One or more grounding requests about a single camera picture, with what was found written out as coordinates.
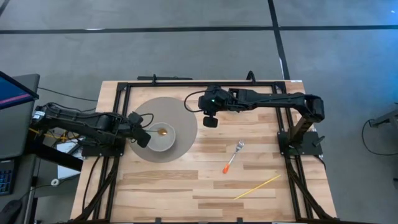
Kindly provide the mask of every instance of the white bowl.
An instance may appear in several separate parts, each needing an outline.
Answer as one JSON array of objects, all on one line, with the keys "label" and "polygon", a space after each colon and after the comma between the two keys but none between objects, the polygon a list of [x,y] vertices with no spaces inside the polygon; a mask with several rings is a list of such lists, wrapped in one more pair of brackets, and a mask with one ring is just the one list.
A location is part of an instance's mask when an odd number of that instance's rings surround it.
[{"label": "white bowl", "polygon": [[[159,134],[158,130],[160,129],[165,129],[167,134]],[[175,142],[175,130],[171,125],[165,122],[158,122],[151,125],[148,130],[148,134],[151,136],[148,143],[149,149],[155,152],[164,152],[173,146]]]}]

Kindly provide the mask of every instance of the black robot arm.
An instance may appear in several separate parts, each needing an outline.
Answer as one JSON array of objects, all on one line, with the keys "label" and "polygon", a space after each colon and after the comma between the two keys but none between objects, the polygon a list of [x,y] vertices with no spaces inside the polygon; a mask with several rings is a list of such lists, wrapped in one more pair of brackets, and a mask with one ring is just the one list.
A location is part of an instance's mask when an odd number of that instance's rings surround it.
[{"label": "black robot arm", "polygon": [[300,144],[308,128],[325,118],[323,100],[319,96],[303,93],[263,94],[239,88],[226,91],[218,85],[212,85],[199,97],[198,106],[207,115],[203,118],[203,125],[209,128],[217,127],[218,120],[215,116],[218,111],[240,112],[257,107],[296,109],[302,118],[289,129],[289,140],[292,144]]},{"label": "black robot arm", "polygon": [[87,147],[113,147],[116,141],[135,139],[140,147],[148,145],[150,135],[141,123],[143,118],[132,112],[128,117],[117,113],[81,113],[48,103],[36,107],[31,127],[38,130],[62,128],[85,136]]}]

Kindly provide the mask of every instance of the yellow stick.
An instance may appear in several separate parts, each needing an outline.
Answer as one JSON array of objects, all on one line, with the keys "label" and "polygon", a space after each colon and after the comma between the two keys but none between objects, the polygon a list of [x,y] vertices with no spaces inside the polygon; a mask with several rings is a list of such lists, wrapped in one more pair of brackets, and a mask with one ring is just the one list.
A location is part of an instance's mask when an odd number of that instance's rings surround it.
[{"label": "yellow stick", "polygon": [[280,175],[278,175],[278,176],[276,176],[276,177],[274,177],[274,178],[272,178],[272,179],[270,179],[270,180],[267,180],[267,181],[265,181],[264,183],[258,185],[257,187],[255,187],[255,188],[253,188],[253,189],[251,189],[251,190],[249,190],[249,191],[247,191],[247,192],[245,192],[245,193],[243,193],[243,194],[237,196],[236,198],[234,198],[234,200],[236,200],[236,199],[238,199],[238,198],[241,198],[241,197],[243,197],[243,196],[245,196],[245,195],[247,195],[247,194],[250,194],[251,192],[253,192],[253,191],[259,189],[260,187],[262,187],[262,186],[268,184],[269,182],[275,180],[275,179],[278,178],[278,177],[280,177]]}]

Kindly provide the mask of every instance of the gray concrete floor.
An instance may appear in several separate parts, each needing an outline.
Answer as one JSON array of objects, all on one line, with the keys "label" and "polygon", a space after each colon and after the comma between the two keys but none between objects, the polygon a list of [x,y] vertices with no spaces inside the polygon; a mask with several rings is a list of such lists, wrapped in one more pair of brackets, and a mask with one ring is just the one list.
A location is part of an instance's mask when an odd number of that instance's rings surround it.
[{"label": "gray concrete floor", "polygon": [[[398,23],[398,1],[274,2],[280,26]],[[236,25],[271,26],[267,1],[11,0],[0,17],[2,30]],[[397,156],[368,153],[361,128],[367,119],[396,108],[398,30],[282,31],[281,36],[291,79],[303,80],[307,93],[325,101],[326,119],[317,129],[326,136],[322,147],[338,216],[395,223]],[[38,73],[40,86],[86,98],[98,97],[103,80],[153,73],[239,79],[253,70],[257,79],[282,78],[273,31],[0,35],[0,70],[12,76]],[[95,106],[39,94],[38,104]],[[365,138],[374,151],[397,152],[389,126],[367,129]],[[39,181],[46,184],[56,169],[42,166],[46,172],[40,172]],[[69,184],[54,192],[62,196],[39,200],[37,218],[50,223],[68,217],[76,182]],[[59,211],[48,212],[55,202]]]}]

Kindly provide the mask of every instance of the gray round placemat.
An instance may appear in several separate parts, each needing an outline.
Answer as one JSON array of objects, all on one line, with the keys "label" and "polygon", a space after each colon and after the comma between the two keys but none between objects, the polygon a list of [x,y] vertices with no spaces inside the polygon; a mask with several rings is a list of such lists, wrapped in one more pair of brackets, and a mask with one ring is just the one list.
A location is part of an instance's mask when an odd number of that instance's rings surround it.
[{"label": "gray round placemat", "polygon": [[[184,108],[184,102],[171,97],[151,99],[135,110],[138,114],[152,113],[152,124],[165,122],[175,130],[173,146],[164,152],[155,152],[148,147],[141,148],[137,143],[130,143],[130,148],[141,158],[150,162],[170,162],[184,155],[197,138],[198,123],[195,115]],[[145,126],[151,116],[144,116]]]}]

